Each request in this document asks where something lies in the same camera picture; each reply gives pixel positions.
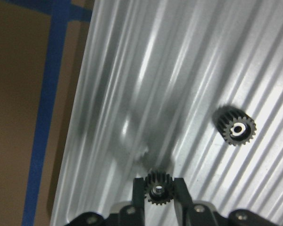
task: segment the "blue painter's tape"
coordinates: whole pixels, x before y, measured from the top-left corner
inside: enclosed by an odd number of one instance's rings
[[[53,0],[3,0],[24,8],[35,10],[40,13],[51,15]],[[70,5],[69,21],[90,22],[92,11],[80,6]]]
[[[4,0],[5,2],[51,15],[53,0]]]
[[[70,0],[54,0],[52,3],[50,33],[33,140],[22,226],[33,226],[34,223],[45,150],[50,131],[67,30],[70,2]]]
[[[92,11],[80,6],[71,5],[69,21],[78,20],[90,23]]]

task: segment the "aluminum plate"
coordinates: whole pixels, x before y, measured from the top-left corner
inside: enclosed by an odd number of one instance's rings
[[[224,142],[223,105],[255,120],[250,143]],[[283,0],[95,3],[51,225],[107,217],[151,169],[283,225]],[[176,225],[173,206],[147,204],[146,224]]]

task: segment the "brown cardboard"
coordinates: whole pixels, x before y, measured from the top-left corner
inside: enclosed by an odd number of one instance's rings
[[[73,0],[92,8],[94,1]],[[0,226],[21,225],[50,16],[0,1]],[[34,225],[49,225],[89,23],[68,23]]]
[[[0,1],[0,226],[22,221],[49,27]]]

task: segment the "pinion gear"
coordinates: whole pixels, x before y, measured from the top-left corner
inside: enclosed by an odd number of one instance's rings
[[[246,113],[234,107],[219,109],[215,125],[223,139],[234,146],[249,142],[256,130],[255,122]]]
[[[164,172],[151,172],[145,178],[145,198],[152,204],[166,204],[174,198],[172,177]]]

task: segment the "screw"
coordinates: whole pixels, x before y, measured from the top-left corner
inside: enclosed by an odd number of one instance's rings
[[[134,214],[135,213],[135,207],[131,206],[126,210],[127,214]]]
[[[237,217],[239,220],[247,220],[247,215],[246,215],[246,213],[244,213],[244,212],[237,212],[237,213],[236,213],[236,217]]]
[[[97,219],[96,216],[91,216],[91,217],[88,217],[86,219],[86,223],[89,224],[89,225],[92,225],[92,224],[94,224],[97,221],[98,221],[98,219]]]
[[[195,209],[195,211],[196,212],[198,212],[198,213],[203,213],[206,209],[204,208],[204,206],[202,206],[202,205],[196,205],[196,206],[194,206],[194,209]]]

